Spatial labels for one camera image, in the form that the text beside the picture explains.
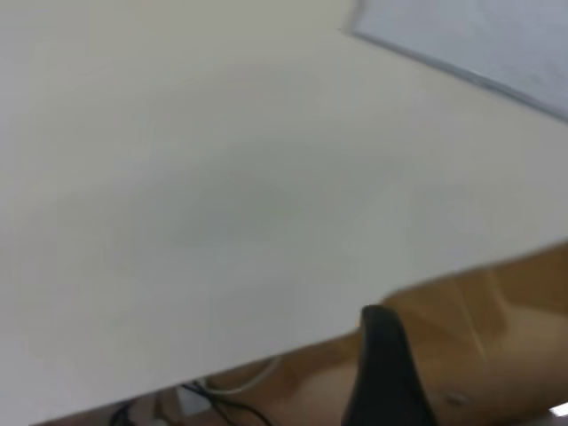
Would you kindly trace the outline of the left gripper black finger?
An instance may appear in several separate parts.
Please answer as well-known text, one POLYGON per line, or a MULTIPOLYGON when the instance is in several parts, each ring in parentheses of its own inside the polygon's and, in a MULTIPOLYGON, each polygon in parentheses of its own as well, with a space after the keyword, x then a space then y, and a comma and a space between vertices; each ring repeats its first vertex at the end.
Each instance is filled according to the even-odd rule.
POLYGON ((381 305, 366 306, 361 330, 358 370, 342 424, 436 425, 397 313, 381 305))

